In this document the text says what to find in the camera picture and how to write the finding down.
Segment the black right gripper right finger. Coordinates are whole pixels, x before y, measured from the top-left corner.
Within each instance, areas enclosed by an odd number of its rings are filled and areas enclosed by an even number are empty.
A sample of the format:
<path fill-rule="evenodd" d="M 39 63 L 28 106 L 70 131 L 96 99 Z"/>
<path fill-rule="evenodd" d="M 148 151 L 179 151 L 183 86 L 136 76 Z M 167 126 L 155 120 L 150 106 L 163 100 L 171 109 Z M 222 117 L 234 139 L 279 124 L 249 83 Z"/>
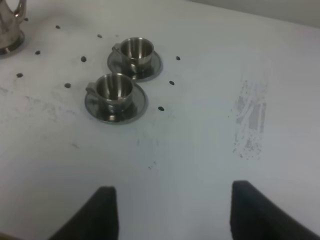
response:
<path fill-rule="evenodd" d="M 230 232 L 234 240 L 318 240 L 315 234 L 245 180 L 232 183 Z"/>

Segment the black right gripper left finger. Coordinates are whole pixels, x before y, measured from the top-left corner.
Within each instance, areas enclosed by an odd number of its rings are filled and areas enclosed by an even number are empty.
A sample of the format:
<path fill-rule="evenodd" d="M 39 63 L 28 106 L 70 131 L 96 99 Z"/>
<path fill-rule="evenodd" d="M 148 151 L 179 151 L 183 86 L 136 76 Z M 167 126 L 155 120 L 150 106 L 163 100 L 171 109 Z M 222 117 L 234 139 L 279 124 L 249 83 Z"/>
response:
<path fill-rule="evenodd" d="M 119 237 L 117 192 L 100 187 L 51 240 L 117 240 Z"/>

